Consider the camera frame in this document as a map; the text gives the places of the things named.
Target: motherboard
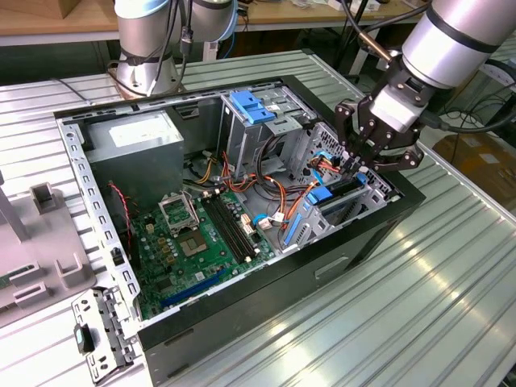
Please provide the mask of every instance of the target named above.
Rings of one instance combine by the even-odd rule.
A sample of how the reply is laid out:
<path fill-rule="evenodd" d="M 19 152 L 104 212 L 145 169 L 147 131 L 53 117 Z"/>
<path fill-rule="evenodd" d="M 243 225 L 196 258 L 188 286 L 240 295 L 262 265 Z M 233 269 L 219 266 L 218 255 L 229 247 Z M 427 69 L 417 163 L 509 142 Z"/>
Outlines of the motherboard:
<path fill-rule="evenodd" d="M 172 205 L 160 203 L 131 220 L 138 243 L 135 275 L 143 319 L 275 256 L 232 192 L 185 198 L 185 206 L 181 200 L 165 199 Z"/>

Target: ram slot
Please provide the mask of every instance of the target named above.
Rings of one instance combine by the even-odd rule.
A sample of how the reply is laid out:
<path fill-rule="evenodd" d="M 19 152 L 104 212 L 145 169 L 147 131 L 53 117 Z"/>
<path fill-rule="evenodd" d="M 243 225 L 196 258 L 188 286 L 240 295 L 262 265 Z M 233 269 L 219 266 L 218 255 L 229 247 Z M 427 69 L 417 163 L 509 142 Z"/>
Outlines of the ram slot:
<path fill-rule="evenodd" d="M 247 237 L 219 197 L 207 200 L 203 206 L 239 264 L 244 263 L 247 257 L 256 256 Z"/>

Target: gray robot arm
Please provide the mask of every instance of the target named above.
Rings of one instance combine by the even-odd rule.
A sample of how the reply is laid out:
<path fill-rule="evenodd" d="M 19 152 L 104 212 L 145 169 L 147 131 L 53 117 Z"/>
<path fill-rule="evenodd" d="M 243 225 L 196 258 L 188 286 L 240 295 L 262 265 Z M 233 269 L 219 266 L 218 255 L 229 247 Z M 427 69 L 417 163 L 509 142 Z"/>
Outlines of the gray robot arm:
<path fill-rule="evenodd" d="M 181 40 L 190 1 L 194 42 L 224 40 L 231 36 L 237 21 L 237 0 L 116 0 L 114 10 L 122 49 L 117 70 L 120 82 L 139 94 L 148 94 L 149 90 L 160 94 L 173 87 L 177 72 L 169 45 Z M 171 25 L 173 29 L 160 76 L 155 80 L 160 48 Z"/>
<path fill-rule="evenodd" d="M 515 0 L 434 0 L 394 58 L 360 31 L 389 68 L 356 108 L 358 131 L 350 121 L 355 107 L 341 102 L 335 108 L 339 141 L 349 155 L 343 173 L 361 166 L 378 172 L 416 168 L 423 156 L 416 142 L 425 125 L 456 129 L 426 112 L 431 97 L 460 85 L 497 50 L 516 28 L 515 11 Z M 401 152 L 383 156 L 385 149 Z"/>

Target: blue drive bay latch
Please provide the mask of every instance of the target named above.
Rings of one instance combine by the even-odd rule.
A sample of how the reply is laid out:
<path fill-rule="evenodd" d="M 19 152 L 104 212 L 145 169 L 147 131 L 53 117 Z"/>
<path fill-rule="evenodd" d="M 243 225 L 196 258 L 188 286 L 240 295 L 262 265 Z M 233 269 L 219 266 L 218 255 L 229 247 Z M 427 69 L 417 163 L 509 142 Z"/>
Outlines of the blue drive bay latch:
<path fill-rule="evenodd" d="M 250 91 L 230 93 L 229 98 L 240 113 L 253 125 L 276 119 L 276 115 L 265 109 L 261 100 L 252 95 Z"/>

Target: aluminum table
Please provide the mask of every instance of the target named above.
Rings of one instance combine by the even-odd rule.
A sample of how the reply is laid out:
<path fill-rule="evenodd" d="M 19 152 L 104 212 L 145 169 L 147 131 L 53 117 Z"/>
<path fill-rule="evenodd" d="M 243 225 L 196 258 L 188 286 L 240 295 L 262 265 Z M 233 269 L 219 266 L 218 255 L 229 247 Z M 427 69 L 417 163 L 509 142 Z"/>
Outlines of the aluminum table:
<path fill-rule="evenodd" d="M 360 92 L 303 52 L 194 63 L 187 89 L 293 74 L 328 106 Z M 104 74 L 68 79 L 119 100 Z M 110 284 L 52 118 L 83 102 L 53 81 L 0 87 L 10 198 L 61 189 L 99 285 Z M 404 175 L 426 201 L 365 263 L 169 380 L 171 386 L 497 385 L 516 362 L 516 219 L 430 149 Z M 91 386 L 65 300 L 0 329 L 0 385 Z M 142 360 L 108 386 L 146 386 Z"/>

